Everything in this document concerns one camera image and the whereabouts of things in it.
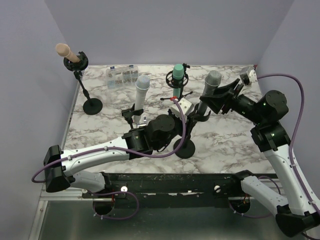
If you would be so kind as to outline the grey metal microphone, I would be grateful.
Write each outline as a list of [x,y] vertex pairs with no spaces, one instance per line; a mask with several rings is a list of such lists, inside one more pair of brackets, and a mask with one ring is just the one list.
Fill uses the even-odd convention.
[[[211,70],[205,77],[202,96],[211,96],[214,91],[220,86],[221,80],[222,74],[217,70]],[[207,105],[200,101],[197,108],[197,113],[201,116],[204,116],[207,108]]]

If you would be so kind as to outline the black mic stand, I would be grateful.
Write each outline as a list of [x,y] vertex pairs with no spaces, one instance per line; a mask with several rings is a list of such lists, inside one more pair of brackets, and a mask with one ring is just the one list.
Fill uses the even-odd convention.
[[186,133],[183,145],[181,148],[175,153],[181,159],[189,159],[191,158],[196,150],[195,144],[191,140],[191,133],[194,126],[198,122],[206,122],[210,118],[211,111],[207,115],[201,115],[198,113],[199,103],[197,103],[194,107],[194,110],[187,116],[186,120]]

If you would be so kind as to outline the white microphone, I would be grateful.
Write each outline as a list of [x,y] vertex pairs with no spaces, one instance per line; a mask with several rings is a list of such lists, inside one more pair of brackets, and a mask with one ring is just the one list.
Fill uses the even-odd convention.
[[140,75],[135,83],[136,97],[134,110],[143,110],[146,99],[146,94],[150,88],[150,78],[147,75]]

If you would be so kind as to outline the black white-mic stand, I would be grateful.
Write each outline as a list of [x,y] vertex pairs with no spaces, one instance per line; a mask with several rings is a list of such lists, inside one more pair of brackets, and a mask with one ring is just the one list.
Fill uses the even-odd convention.
[[135,110],[135,104],[133,104],[131,108],[122,110],[121,115],[125,119],[125,121],[130,125],[130,129],[132,130],[134,128],[133,116],[141,116],[143,112],[143,109]]

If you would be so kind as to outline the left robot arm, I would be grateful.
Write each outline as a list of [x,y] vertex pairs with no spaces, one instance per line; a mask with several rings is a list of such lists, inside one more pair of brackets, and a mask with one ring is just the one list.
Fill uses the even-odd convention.
[[89,172],[89,168],[142,157],[166,158],[175,154],[181,158],[193,127],[190,115],[180,116],[170,109],[146,126],[132,128],[109,142],[73,150],[53,145],[43,161],[45,190],[56,193],[73,187],[107,197],[111,191],[107,178],[101,172]]

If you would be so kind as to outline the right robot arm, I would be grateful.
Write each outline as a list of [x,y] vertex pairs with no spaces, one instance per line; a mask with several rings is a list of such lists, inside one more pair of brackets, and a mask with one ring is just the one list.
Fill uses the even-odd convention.
[[279,229],[294,237],[320,224],[320,200],[313,192],[295,159],[292,143],[280,123],[289,111],[286,96],[278,90],[268,91],[255,102],[241,93],[243,84],[235,80],[217,88],[200,100],[214,113],[233,111],[254,124],[251,137],[273,167],[285,196],[260,182],[253,173],[244,170],[234,175],[230,191],[255,198],[275,217]]

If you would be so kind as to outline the teal microphone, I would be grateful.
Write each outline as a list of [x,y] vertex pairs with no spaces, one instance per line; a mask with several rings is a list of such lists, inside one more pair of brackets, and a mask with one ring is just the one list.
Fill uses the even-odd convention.
[[182,93],[182,83],[184,81],[185,71],[184,66],[182,64],[176,64],[172,71],[172,83],[175,87],[173,89],[173,96],[180,98]]

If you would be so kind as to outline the beige microphone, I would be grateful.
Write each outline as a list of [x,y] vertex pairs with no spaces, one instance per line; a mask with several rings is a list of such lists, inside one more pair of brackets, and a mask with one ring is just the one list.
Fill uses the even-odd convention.
[[55,51],[59,56],[66,58],[72,63],[80,62],[80,58],[71,51],[70,47],[67,44],[58,43],[55,46]]

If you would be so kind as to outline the small chrome metal block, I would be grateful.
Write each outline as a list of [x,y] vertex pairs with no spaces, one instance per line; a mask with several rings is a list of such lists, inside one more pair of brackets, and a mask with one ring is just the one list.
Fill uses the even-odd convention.
[[139,128],[143,128],[146,127],[148,125],[147,123],[147,117],[145,115],[139,115],[139,116],[135,116],[134,117],[134,121],[136,124],[136,127]]

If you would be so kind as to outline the clear plastic screw box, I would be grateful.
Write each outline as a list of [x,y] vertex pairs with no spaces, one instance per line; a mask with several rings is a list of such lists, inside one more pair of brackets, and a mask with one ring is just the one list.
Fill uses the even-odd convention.
[[137,65],[111,66],[106,70],[106,85],[109,89],[133,88],[138,77]]

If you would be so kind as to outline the black tripod shock mount stand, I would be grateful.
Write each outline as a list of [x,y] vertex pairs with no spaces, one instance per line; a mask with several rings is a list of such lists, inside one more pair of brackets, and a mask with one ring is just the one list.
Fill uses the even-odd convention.
[[187,74],[187,69],[191,66],[183,63],[176,64],[173,67],[173,70],[169,71],[166,74],[165,81],[166,84],[173,89],[172,98],[175,97],[178,100],[193,94],[193,91],[183,94],[184,87],[189,82],[189,75]]

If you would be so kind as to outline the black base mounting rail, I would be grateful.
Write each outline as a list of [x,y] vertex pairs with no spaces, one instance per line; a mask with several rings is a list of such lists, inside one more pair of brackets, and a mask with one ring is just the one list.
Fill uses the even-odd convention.
[[228,207],[228,199],[240,199],[245,193],[240,181],[251,176],[248,170],[238,173],[105,173],[106,185],[98,195],[86,192],[85,199],[112,201],[115,208],[134,208],[136,201],[122,187],[133,193],[141,208]]

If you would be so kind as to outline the black tall shock mount stand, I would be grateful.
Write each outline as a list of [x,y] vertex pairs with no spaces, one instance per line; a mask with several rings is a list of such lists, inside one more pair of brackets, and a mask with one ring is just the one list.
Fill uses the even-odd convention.
[[79,82],[82,88],[83,95],[87,99],[82,106],[83,111],[87,115],[91,116],[98,114],[103,108],[103,103],[98,98],[90,97],[90,94],[83,85],[82,81],[84,70],[89,65],[89,60],[86,54],[83,51],[80,51],[78,55],[76,55],[70,51],[69,54],[64,57],[63,64],[69,71],[73,72],[75,79]]

